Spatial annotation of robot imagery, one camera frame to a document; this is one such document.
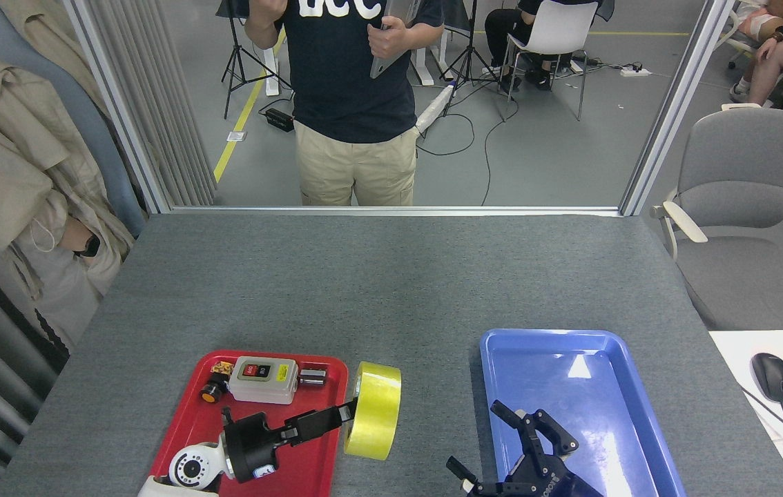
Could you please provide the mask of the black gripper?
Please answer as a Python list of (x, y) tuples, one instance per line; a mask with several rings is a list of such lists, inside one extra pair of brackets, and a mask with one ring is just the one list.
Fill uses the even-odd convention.
[(546, 411), (517, 414), (494, 400), (490, 412), (518, 432), (524, 459), (515, 463), (504, 481), (487, 484), (449, 456), (446, 468), (458, 478), (467, 496), (603, 496), (566, 468), (564, 460), (579, 443)]
[(356, 408), (356, 402), (347, 402), (323, 410), (310, 410), (288, 418), (284, 427), (274, 430), (268, 427), (265, 412), (257, 412), (236, 421), (230, 412), (225, 412), (224, 447), (233, 478), (245, 483), (278, 471), (275, 450), (288, 443), (290, 428), (296, 431), (294, 437), (290, 438), (290, 445), (297, 446), (352, 421)]

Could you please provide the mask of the standing person's left hand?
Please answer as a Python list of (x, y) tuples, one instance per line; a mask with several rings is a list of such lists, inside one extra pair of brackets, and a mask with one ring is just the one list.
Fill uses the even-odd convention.
[(367, 44), (377, 59), (391, 59), (408, 50), (407, 26), (402, 19), (393, 16), (382, 17), (381, 26), (367, 25)]

